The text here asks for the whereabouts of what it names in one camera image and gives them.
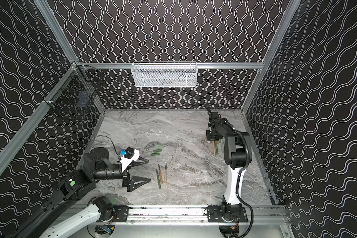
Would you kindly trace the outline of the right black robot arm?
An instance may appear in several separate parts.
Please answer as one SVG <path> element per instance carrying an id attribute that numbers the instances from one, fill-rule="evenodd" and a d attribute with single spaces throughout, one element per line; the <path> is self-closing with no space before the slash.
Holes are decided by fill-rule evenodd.
<path id="1" fill-rule="evenodd" d="M 225 205 L 248 204 L 241 198 L 243 178 L 252 161 L 250 135 L 237 130 L 227 119 L 217 112 L 207 110 L 209 121 L 206 139 L 224 139 L 224 161 L 228 168 L 227 187 L 223 199 Z"/>

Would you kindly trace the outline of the pale green pen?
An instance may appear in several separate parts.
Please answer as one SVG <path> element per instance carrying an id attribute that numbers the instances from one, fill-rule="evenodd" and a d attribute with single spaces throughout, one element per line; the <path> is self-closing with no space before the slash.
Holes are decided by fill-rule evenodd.
<path id="1" fill-rule="evenodd" d="M 221 143 L 221 151 L 222 151 L 222 153 L 224 153 L 224 143 L 223 143 L 223 140 L 220 140 L 220 143 Z"/>

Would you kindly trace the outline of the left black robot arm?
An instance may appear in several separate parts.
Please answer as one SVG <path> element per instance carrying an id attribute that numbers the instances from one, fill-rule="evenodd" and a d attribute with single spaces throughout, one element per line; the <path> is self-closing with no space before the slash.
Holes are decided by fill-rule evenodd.
<path id="1" fill-rule="evenodd" d="M 128 147 L 120 152 L 119 163 L 109 160 L 109 151 L 97 147 L 83 155 L 83 165 L 69 173 L 55 187 L 44 204 L 20 225 L 7 234 L 8 238 L 39 238 L 71 206 L 96 188 L 100 180 L 122 180 L 122 186 L 132 192 L 149 183 L 149 178 L 131 176 L 132 167 L 148 164 L 140 151 Z"/>

